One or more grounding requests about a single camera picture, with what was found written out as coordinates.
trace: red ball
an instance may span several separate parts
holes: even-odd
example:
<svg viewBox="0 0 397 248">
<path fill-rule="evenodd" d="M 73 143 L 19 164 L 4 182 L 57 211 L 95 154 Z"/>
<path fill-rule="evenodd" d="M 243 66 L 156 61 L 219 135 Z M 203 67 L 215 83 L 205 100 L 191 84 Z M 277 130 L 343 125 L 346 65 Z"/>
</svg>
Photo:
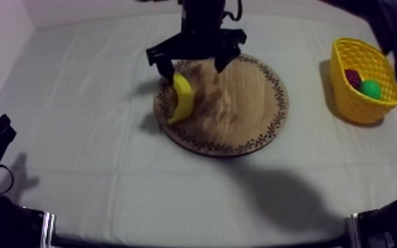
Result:
<svg viewBox="0 0 397 248">
<path fill-rule="evenodd" d="M 360 90 L 361 78 L 359 73 L 353 69 L 345 70 L 346 79 L 356 90 Z"/>
</svg>

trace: white tablecloth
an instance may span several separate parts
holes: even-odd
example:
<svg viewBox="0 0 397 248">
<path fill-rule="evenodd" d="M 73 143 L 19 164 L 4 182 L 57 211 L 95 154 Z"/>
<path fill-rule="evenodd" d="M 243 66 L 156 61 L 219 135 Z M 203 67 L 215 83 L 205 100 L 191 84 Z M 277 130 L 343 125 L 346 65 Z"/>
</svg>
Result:
<svg viewBox="0 0 397 248">
<path fill-rule="evenodd" d="M 358 127 L 332 105 L 332 41 L 374 44 L 366 24 L 245 15 L 226 25 L 246 31 L 242 51 L 269 64 L 290 99 L 278 137 L 231 161 L 183 150 L 154 119 L 158 73 L 145 49 L 179 26 L 178 15 L 140 16 L 35 35 L 0 93 L 18 132 L 3 158 L 16 202 L 56 214 L 58 233 L 243 247 L 334 237 L 344 217 L 397 198 L 397 109 Z"/>
</svg>

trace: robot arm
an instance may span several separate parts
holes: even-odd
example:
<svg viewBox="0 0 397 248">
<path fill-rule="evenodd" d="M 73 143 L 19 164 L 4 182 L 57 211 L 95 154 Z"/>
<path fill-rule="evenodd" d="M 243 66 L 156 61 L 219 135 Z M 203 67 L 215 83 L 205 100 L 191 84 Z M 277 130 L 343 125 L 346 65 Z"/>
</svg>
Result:
<svg viewBox="0 0 397 248">
<path fill-rule="evenodd" d="M 216 70 L 222 72 L 226 65 L 240 54 L 239 44 L 246 42 L 243 30 L 221 29 L 223 18 L 240 20 L 241 0 L 237 16 L 224 11 L 225 0 L 183 0 L 181 31 L 172 38 L 146 50 L 149 65 L 156 64 L 158 72 L 172 83 L 172 59 L 215 58 Z"/>
</svg>

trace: decorative border pattern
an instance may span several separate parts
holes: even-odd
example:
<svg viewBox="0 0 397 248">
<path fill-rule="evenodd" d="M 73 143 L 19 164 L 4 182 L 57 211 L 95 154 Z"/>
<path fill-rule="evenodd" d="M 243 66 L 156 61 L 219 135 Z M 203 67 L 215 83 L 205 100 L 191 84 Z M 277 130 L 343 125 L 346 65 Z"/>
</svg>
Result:
<svg viewBox="0 0 397 248">
<path fill-rule="evenodd" d="M 267 132 L 260 134 L 257 139 L 248 140 L 245 144 L 240 144 L 236 147 L 227 144 L 214 143 L 209 141 L 197 141 L 196 137 L 190 135 L 186 130 L 177 127 L 176 125 L 167 125 L 166 127 L 174 133 L 180 141 L 186 142 L 187 144 L 192 144 L 196 150 L 199 152 L 214 151 L 222 153 L 222 155 L 228 156 L 239 156 L 246 154 L 248 152 L 253 152 L 262 148 L 264 145 L 270 143 L 273 139 L 277 137 L 277 130 L 284 124 L 286 115 L 288 113 L 288 103 L 286 89 L 284 89 L 283 84 L 280 79 L 273 73 L 272 69 L 265 65 L 263 62 L 255 59 L 246 54 L 241 54 L 236 58 L 239 61 L 251 63 L 256 65 L 260 71 L 264 74 L 267 81 L 272 84 L 272 88 L 275 90 L 275 99 L 277 101 L 278 113 L 274 116 L 274 119 L 267 127 Z M 181 69 L 191 65 L 192 61 L 180 61 L 175 66 L 175 71 L 179 72 Z M 159 108 L 161 114 L 165 120 L 168 120 L 173 112 L 169 109 L 167 94 L 172 89 L 169 84 L 165 81 L 161 85 L 161 89 L 156 96 L 159 102 Z"/>
</svg>

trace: ball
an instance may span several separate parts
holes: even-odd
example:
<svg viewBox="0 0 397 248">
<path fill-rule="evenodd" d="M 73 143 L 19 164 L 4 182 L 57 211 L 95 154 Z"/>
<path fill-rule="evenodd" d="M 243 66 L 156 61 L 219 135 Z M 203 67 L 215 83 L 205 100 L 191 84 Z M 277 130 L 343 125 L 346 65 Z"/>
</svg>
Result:
<svg viewBox="0 0 397 248">
<path fill-rule="evenodd" d="M 360 90 L 361 78 L 359 73 L 354 69 L 346 69 L 345 75 L 350 85 L 356 90 Z"/>
<path fill-rule="evenodd" d="M 364 80 L 360 86 L 360 92 L 370 98 L 380 100 L 382 96 L 382 90 L 380 85 L 375 80 Z"/>
</svg>

